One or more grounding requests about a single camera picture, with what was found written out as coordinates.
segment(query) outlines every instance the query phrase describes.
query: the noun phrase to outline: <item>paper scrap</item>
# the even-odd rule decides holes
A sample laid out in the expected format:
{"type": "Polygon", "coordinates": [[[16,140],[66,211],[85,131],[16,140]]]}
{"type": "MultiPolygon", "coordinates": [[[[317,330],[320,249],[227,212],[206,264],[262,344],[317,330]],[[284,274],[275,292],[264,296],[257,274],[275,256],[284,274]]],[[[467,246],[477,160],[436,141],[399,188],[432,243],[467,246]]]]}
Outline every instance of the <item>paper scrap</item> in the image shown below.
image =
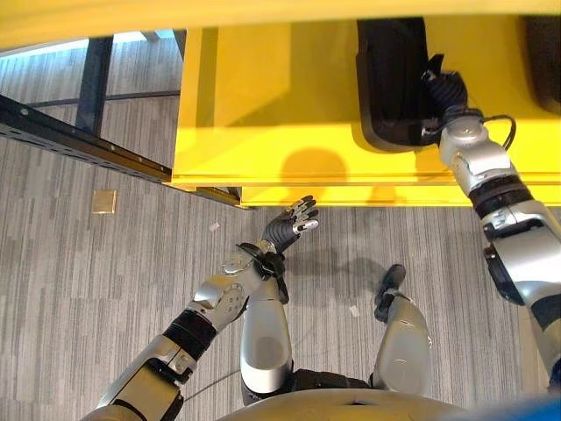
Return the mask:
{"type": "Polygon", "coordinates": [[[359,309],[357,309],[356,305],[352,305],[351,307],[349,307],[349,310],[351,311],[351,314],[354,318],[357,318],[358,316],[360,316],[359,309]]]}

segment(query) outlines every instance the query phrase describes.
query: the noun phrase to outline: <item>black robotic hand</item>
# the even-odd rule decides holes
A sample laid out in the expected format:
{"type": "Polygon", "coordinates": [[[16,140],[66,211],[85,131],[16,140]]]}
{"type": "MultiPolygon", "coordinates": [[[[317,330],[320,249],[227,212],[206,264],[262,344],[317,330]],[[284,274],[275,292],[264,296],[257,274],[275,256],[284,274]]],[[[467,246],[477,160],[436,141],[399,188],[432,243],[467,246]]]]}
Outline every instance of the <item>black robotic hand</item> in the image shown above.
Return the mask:
{"type": "Polygon", "coordinates": [[[283,253],[302,232],[317,228],[316,200],[313,196],[305,196],[288,206],[278,217],[273,219],[263,231],[262,239],[274,245],[277,253],[283,253]]]}

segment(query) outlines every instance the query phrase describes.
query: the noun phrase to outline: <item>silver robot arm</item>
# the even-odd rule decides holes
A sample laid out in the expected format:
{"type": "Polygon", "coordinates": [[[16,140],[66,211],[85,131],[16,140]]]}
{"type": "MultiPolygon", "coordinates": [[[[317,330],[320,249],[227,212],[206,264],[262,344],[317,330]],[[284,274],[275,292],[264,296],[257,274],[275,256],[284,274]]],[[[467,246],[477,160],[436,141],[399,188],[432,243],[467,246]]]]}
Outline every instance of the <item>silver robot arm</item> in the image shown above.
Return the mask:
{"type": "Polygon", "coordinates": [[[273,277],[284,285],[281,253],[302,232],[317,227],[314,204],[313,197],[304,197],[271,221],[256,245],[239,245],[219,273],[198,288],[187,308],[109,386],[97,409],[82,420],[175,419],[183,405],[180,386],[193,374],[213,338],[245,311],[250,295],[264,282],[273,277]]]}
{"type": "Polygon", "coordinates": [[[481,218],[490,243],[485,250],[489,273],[503,297],[528,308],[550,387],[558,389],[561,226],[534,200],[505,148],[489,139],[481,115],[459,113],[446,120],[439,147],[441,161],[481,218]]]}

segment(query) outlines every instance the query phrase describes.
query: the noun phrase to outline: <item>yellow table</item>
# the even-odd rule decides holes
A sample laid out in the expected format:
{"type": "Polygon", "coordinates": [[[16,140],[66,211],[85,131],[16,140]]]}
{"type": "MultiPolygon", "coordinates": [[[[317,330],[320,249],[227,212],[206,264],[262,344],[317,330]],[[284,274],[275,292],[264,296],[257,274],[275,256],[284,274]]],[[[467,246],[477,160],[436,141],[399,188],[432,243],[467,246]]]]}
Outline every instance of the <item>yellow table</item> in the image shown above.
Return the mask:
{"type": "MultiPolygon", "coordinates": [[[[468,205],[434,146],[383,153],[360,131],[353,19],[424,15],[430,54],[462,73],[472,105],[517,119],[512,160],[537,198],[559,205],[561,120],[532,97],[515,15],[560,12],[558,0],[27,0],[0,8],[0,48],[187,27],[172,187],[241,187],[244,205],[304,193],[330,205],[468,205]]],[[[505,138],[504,124],[489,127],[505,138]]]]}
{"type": "MultiPolygon", "coordinates": [[[[532,97],[520,19],[425,22],[430,54],[461,71],[471,105],[516,118],[509,152],[522,179],[561,204],[561,120],[532,97]]],[[[242,187],[243,205],[307,192],[330,205],[468,205],[435,146],[384,153],[366,142],[356,52],[354,21],[190,30],[171,184],[242,187]]],[[[500,142],[508,133],[488,127],[500,142]]]]}

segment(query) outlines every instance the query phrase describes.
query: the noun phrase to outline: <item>black cable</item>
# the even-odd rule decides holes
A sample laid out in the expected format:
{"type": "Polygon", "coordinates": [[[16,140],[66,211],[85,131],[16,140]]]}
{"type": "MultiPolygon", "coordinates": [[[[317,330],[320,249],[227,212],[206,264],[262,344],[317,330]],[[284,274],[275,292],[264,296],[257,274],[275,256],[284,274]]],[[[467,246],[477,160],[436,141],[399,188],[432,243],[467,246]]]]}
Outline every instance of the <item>black cable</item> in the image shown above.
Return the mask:
{"type": "Polygon", "coordinates": [[[516,121],[507,114],[499,114],[497,116],[485,117],[483,118],[483,122],[486,123],[487,121],[491,120],[509,120],[510,121],[510,132],[508,133],[507,139],[505,143],[502,144],[506,150],[508,150],[512,146],[512,142],[515,140],[516,135],[516,121]]]}

